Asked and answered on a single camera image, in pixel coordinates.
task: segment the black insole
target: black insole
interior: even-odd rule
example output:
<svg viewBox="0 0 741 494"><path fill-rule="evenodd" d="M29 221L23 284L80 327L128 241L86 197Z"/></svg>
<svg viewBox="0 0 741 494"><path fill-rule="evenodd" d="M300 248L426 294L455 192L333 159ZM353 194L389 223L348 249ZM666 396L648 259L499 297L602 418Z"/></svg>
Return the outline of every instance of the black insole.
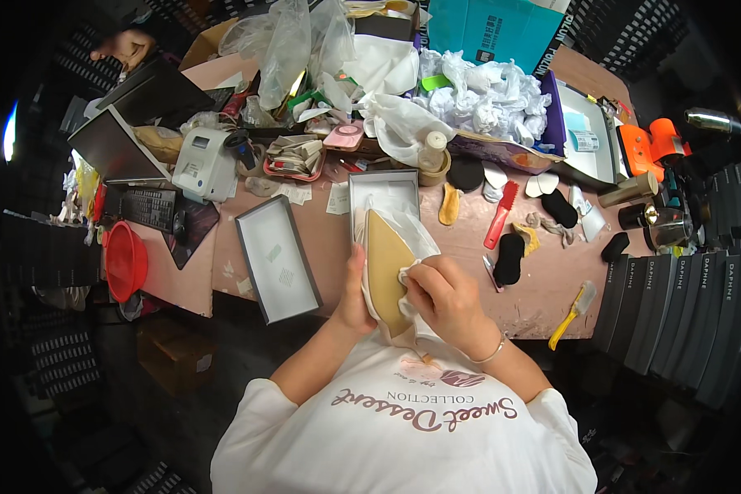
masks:
<svg viewBox="0 0 741 494"><path fill-rule="evenodd" d="M579 214L572 205L568 204L563 193L557 189L554 189L552 193L542 195L541 204L546 212L565 228L573 228L579 221Z"/></svg>
<svg viewBox="0 0 741 494"><path fill-rule="evenodd" d="M522 275L524 239L518 233L505 233L499 238L499 257L494 264L494 281L497 286L515 284Z"/></svg>
<svg viewBox="0 0 741 494"><path fill-rule="evenodd" d="M615 236L601 251L601 258L604 262L616 261L628 247L628 244L628 234L626 232L615 233Z"/></svg>
<svg viewBox="0 0 741 494"><path fill-rule="evenodd" d="M483 163L480 160L456 156L452 158L447 181L459 191L472 192L483 185Z"/></svg>

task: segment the computer monitor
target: computer monitor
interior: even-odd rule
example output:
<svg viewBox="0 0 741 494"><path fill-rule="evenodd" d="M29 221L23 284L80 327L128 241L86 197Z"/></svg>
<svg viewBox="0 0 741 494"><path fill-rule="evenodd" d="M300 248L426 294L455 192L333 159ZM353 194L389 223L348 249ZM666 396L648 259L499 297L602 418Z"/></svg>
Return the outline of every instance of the computer monitor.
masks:
<svg viewBox="0 0 741 494"><path fill-rule="evenodd" d="M73 133L69 144L105 183L158 183L171 179L167 166L137 141L113 105Z"/></svg>
<svg viewBox="0 0 741 494"><path fill-rule="evenodd" d="M131 126L151 124L178 129L192 115L211 109L212 100L164 58L157 56L110 91L96 105L103 110L114 105Z"/></svg>

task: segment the woman's right hand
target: woman's right hand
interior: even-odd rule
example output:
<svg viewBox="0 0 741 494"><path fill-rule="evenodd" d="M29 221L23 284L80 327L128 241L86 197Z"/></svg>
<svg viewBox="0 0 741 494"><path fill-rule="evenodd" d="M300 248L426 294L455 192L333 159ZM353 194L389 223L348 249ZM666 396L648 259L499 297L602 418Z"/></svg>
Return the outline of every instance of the woman's right hand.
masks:
<svg viewBox="0 0 741 494"><path fill-rule="evenodd" d="M434 255L412 266L406 287L428 326L470 359L483 361L499 347L500 332L483 313L477 281L450 257Z"/></svg>

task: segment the mouse pad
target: mouse pad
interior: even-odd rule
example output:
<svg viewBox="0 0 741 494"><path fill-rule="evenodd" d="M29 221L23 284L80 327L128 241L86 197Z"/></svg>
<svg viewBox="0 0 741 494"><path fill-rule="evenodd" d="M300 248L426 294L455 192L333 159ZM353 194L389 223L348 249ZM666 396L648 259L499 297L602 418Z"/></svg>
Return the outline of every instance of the mouse pad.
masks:
<svg viewBox="0 0 741 494"><path fill-rule="evenodd" d="M162 237L168 245L170 254L173 256L178 270L183 270L189 258L192 257L208 232L219 221L219 212L213 203L198 204L187 198L178 198L176 209L183 205L186 211L184 229L186 231L186 242L179 243L170 233L163 233Z"/></svg>

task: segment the pink table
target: pink table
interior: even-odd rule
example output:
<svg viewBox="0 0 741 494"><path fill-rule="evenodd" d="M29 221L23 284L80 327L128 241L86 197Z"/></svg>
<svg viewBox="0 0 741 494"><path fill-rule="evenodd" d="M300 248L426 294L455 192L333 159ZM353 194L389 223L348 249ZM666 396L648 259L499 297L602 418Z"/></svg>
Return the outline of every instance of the pink table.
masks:
<svg viewBox="0 0 741 494"><path fill-rule="evenodd" d="M622 81L581 54L561 47L552 62L552 68L558 78L578 89L630 104L628 91ZM223 58L197 65L184 74L207 89L238 70L246 71L245 78L250 78L257 69L254 64L234 56L230 60ZM528 176L512 170L506 171L509 178L521 186L508 223L524 223L524 217L531 211L545 214L540 199L524 196L524 183ZM331 183L322 178L313 183L312 187L312 200L305 202L305 205L292 204L291 207L307 260L324 301L317 313L331 315L340 300L345 261L350 252L349 220L347 214L336 216L326 213ZM561 183L559 189L567 196L566 184ZM595 194L585 193L585 197L597 204ZM446 227L437 219L442 199L443 189L440 186L420 188L421 221L442 252L455 258L467 272L477 278L484 310L512 338L548 338L571 309L571 303L584 280L592 281L600 291L603 289L606 265L601 261L600 253L609 239L620 231L617 226L618 207L601 209L604 219L612 225L612 230L603 230L593 242L577 241L563 249L557 235L539 230L541 248L522 260L522 279L506 288L503 293L497 293L481 258L489 252L483 246L483 239L494 217L496 205L487 203L480 191L466 194L461 198L457 222ZM211 289L253 298L252 292L242 291L246 286L248 273L234 220L264 201L266 199L254 196L244 189L243 183L239 183L236 197L228 199L219 207L217 228L208 234L181 272L176 270L161 234L148 228L145 230L149 232L138 232L149 247L149 262L152 257L162 258L150 262L148 281L143 290L207 317L212 313ZM509 232L509 228L510 226L506 226L505 232ZM647 255L650 252L641 232L631 232L630 238L631 246L626 252L634 256ZM496 259L496 252L492 253L492 258ZM208 259L212 260L213 266L207 266ZM564 338L592 336L601 295L599 292L585 317L571 323Z"/></svg>

